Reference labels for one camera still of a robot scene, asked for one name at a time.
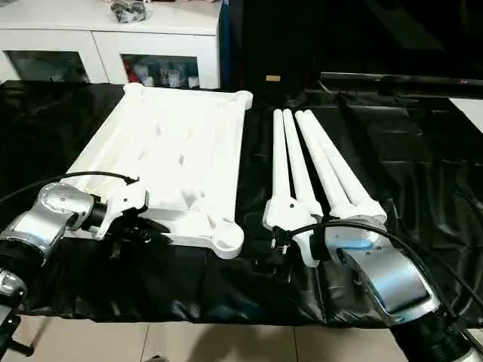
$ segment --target glass cabinet door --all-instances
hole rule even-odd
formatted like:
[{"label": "glass cabinet door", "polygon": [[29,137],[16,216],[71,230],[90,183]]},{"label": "glass cabinet door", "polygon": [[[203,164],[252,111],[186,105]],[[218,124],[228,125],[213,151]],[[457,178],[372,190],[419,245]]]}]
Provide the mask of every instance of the glass cabinet door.
[{"label": "glass cabinet door", "polygon": [[108,82],[92,33],[0,29],[0,81]]},{"label": "glass cabinet door", "polygon": [[195,57],[121,54],[129,82],[150,87],[194,88],[199,86]]},{"label": "glass cabinet door", "polygon": [[75,51],[5,51],[24,81],[89,82],[81,57]]}]

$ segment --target black plastic sheet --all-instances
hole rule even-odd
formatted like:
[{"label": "black plastic sheet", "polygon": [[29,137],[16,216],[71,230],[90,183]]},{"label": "black plastic sheet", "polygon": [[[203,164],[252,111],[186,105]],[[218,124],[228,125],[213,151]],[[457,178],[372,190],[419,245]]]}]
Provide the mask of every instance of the black plastic sheet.
[{"label": "black plastic sheet", "polygon": [[[64,172],[121,96],[122,88],[112,85],[4,84],[1,194]],[[301,108],[313,110],[381,202],[388,229],[431,247],[479,288],[483,134],[464,114],[449,100],[392,97],[313,97]],[[245,117],[236,207],[245,230],[240,257],[221,260],[210,250],[149,243],[123,244],[120,257],[112,259],[109,242],[66,239],[30,288],[22,312],[95,321],[380,327],[349,269],[332,262],[310,269],[299,257],[285,283],[257,262],[271,238],[261,218],[272,193],[272,111],[256,102]],[[25,194],[0,206],[0,224],[34,197]],[[483,324],[457,283],[426,261],[470,324]]]}]

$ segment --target floor tile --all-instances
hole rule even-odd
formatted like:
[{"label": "floor tile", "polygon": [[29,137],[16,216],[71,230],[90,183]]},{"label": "floor tile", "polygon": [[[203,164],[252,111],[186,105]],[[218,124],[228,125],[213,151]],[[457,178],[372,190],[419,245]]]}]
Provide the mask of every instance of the floor tile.
[{"label": "floor tile", "polygon": [[169,362],[295,362],[291,327],[150,324],[143,360]]},{"label": "floor tile", "polygon": [[296,327],[299,362],[407,362],[388,330]]},{"label": "floor tile", "polygon": [[148,325],[96,324],[60,318],[22,317],[14,335],[18,342],[34,342],[35,353],[26,359],[13,351],[3,362],[139,362]]}]

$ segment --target white tube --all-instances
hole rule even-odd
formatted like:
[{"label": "white tube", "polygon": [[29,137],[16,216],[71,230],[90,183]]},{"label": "white tube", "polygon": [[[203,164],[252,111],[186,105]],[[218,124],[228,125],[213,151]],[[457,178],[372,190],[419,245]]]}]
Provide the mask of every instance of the white tube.
[{"label": "white tube", "polygon": [[273,111],[273,187],[272,197],[290,197],[284,119],[280,109]]},{"label": "white tube", "polygon": [[315,132],[314,136],[318,138],[320,146],[324,150],[351,203],[360,209],[361,214],[374,216],[385,222],[387,215],[383,208],[368,194],[312,111],[305,111],[304,114],[306,120],[311,123]]},{"label": "white tube", "polygon": [[283,116],[296,199],[299,203],[305,205],[311,214],[323,216],[320,203],[315,199],[309,171],[307,171],[305,160],[303,159],[302,148],[300,147],[292,112],[286,109],[283,111]]},{"label": "white tube", "polygon": [[306,119],[306,115],[301,111],[295,113],[295,118],[309,148],[310,156],[317,170],[318,178],[321,180],[325,196],[331,206],[331,215],[341,219],[357,215],[354,205],[349,202],[327,156],[318,143],[317,137],[314,137],[314,127],[311,125],[311,122]]}]

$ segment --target white plastic frame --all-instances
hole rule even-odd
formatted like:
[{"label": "white plastic frame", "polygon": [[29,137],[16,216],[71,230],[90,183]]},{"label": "white plastic frame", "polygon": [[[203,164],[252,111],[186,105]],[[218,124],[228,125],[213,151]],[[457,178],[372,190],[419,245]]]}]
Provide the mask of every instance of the white plastic frame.
[{"label": "white plastic frame", "polygon": [[[143,217],[170,229],[174,245],[209,247],[230,259],[244,234],[235,200],[249,92],[234,94],[125,86],[125,95],[69,169],[139,176],[149,192]],[[66,183],[107,200],[122,181]]]}]

